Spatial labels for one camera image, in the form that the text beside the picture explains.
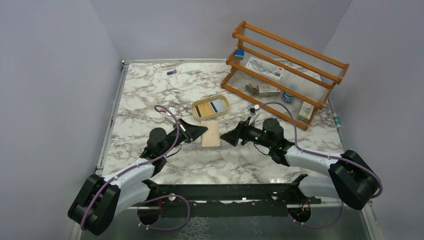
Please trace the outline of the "beige card holder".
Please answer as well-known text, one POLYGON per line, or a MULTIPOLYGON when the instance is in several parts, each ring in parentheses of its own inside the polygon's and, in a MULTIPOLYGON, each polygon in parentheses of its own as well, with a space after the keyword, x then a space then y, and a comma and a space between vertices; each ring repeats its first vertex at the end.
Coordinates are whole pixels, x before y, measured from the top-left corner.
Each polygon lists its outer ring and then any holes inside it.
POLYGON ((219 147, 221 144, 219 122, 217 120, 201 121, 202 127, 207 127, 207 131, 201 135, 201 146, 203 148, 219 147))

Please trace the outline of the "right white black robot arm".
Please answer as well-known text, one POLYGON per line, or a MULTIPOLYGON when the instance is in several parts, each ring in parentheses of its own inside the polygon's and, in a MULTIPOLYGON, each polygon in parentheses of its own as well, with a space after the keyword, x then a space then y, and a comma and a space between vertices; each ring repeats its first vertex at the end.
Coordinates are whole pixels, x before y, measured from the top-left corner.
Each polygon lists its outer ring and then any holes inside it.
POLYGON ((267 148, 268 156, 277 164, 321 174, 301 180, 298 188, 306 197, 340 199, 352 209, 361 210, 381 188, 381 181, 355 151, 329 154, 301 148, 285 138, 284 129, 275 118, 265 119, 262 128, 248 120, 240 121, 220 139, 234 147, 252 142, 267 148))

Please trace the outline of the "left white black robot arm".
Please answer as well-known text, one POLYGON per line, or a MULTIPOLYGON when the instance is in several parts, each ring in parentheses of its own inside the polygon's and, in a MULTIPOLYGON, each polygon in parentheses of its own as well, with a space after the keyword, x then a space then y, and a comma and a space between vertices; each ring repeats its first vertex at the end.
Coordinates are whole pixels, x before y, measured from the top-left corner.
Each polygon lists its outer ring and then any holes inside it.
POLYGON ((206 126, 181 118, 169 133, 161 127, 152 129, 147 146, 133 164, 105 177, 92 174, 85 180, 67 212, 68 218, 95 236, 102 234, 116 215, 147 200, 151 190, 144 182, 162 170, 168 152, 207 131, 206 126))

